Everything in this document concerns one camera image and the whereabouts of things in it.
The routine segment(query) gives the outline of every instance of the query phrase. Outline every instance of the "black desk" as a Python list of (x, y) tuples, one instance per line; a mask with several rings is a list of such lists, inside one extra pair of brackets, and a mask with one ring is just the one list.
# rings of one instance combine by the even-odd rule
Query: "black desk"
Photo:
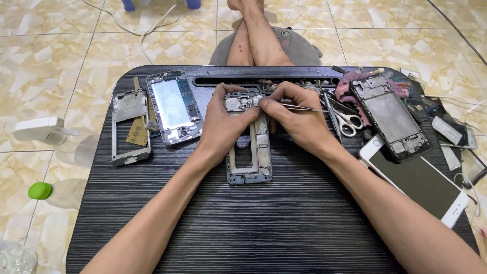
[[(134, 76), (147, 88), (146, 76), (173, 69), (186, 71), (190, 82), (196, 76), (233, 78), (227, 83), (242, 77), (342, 76), (327, 67), (143, 66), (122, 76), (114, 92), (133, 89)], [(409, 81), (398, 71), (394, 76)], [(213, 88), (191, 88), (204, 115)], [(83, 269), (164, 186), (196, 145), (193, 141), (166, 147), (157, 137), (149, 159), (113, 167), (112, 110), (110, 105), (68, 250), (66, 268), (70, 274)], [(129, 123), (120, 125), (125, 132), (129, 127)], [(423, 130), (435, 144), (426, 159), (449, 174), (431, 125)], [(123, 142), (125, 137), (126, 133), (119, 133), (120, 153), (134, 150)], [(362, 136), (343, 140), (345, 148), (357, 157)], [(285, 133), (271, 137), (271, 150), (274, 179), (269, 183), (229, 186), (224, 165), (206, 176), (181, 216), (155, 273), (404, 272), (351, 195), (322, 162)], [(478, 253), (465, 213), (453, 230)]]

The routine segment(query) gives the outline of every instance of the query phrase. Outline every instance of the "tile floor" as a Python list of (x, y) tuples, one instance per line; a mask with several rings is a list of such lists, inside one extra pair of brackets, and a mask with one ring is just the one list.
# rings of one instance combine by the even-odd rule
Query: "tile floor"
[[(120, 22), (143, 32), (174, 0), (134, 0), (125, 12), (120, 0), (90, 0), (115, 12)], [(144, 41), (156, 64), (206, 65), (217, 43), (241, 16), (225, 0), (202, 0), (188, 10), (183, 0)], [(434, 0), (487, 58), (487, 2)], [(324, 54), (323, 65), (407, 67), (420, 72), (426, 92), (473, 103), (487, 98), (487, 67), (426, 0), (267, 0), (273, 25), (291, 26)], [(33, 249), (38, 272), (65, 273), (66, 251), (77, 216), (27, 197), (36, 181), (87, 179), (89, 170), (60, 162), (52, 148), (12, 136), (17, 121), (58, 116), (66, 127), (99, 133), (118, 78), (147, 65), (138, 37), (82, 0), (7, 0), (0, 3), (0, 239)], [(487, 132), (487, 109), (466, 116), (471, 105), (445, 100), (450, 113)], [(487, 162), (487, 142), (477, 153)], [(487, 179), (477, 189), (487, 196)], [(467, 211), (473, 216), (474, 207)], [(487, 227), (487, 215), (473, 221)], [(487, 261), (484, 239), (473, 227)]]

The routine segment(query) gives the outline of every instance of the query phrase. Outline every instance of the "phone screen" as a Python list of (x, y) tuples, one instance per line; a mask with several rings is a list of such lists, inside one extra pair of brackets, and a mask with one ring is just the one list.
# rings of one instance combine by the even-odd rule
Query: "phone screen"
[(382, 146), (369, 161), (409, 198), (441, 220), (460, 190), (421, 157), (396, 164), (389, 155), (387, 147)]

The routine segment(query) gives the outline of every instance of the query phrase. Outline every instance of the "spray bottle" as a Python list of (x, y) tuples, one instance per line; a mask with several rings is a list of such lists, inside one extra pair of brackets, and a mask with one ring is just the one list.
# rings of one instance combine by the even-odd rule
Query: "spray bottle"
[(56, 158), (66, 164), (91, 168), (100, 136), (87, 128), (64, 128), (58, 117), (18, 122), (14, 137), (19, 141), (38, 140), (54, 147)]

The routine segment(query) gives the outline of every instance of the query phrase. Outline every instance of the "smartphone frame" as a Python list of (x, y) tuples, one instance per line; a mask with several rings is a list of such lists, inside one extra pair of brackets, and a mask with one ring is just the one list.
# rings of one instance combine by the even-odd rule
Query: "smartphone frame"
[[(361, 162), (366, 164), (367, 167), (372, 168), (380, 177), (382, 177), (386, 182), (393, 185), (397, 188), (400, 192), (407, 196), (398, 186), (396, 186), (389, 178), (387, 178), (377, 167), (375, 167), (371, 162), (370, 158), (375, 155), (380, 148), (384, 145), (384, 141), (379, 135), (375, 135), (372, 139), (369, 140), (365, 144), (365, 146), (360, 150), (358, 153), (361, 157)], [(441, 176), (443, 176), (448, 182), (450, 182), (453, 186), (455, 186), (460, 193), (458, 194), (456, 200), (452, 203), (450, 208), (445, 212), (443, 217), (441, 218), (441, 222), (444, 223), (449, 228), (452, 228), (455, 222), (458, 220), (460, 213), (465, 208), (466, 204), (468, 203), (468, 195), (463, 192), (459, 187), (457, 187), (448, 177), (446, 177), (442, 172), (440, 172), (437, 168), (435, 168), (431, 163), (426, 161), (422, 156), (421, 157), (425, 162), (427, 162), (432, 168), (434, 168)]]

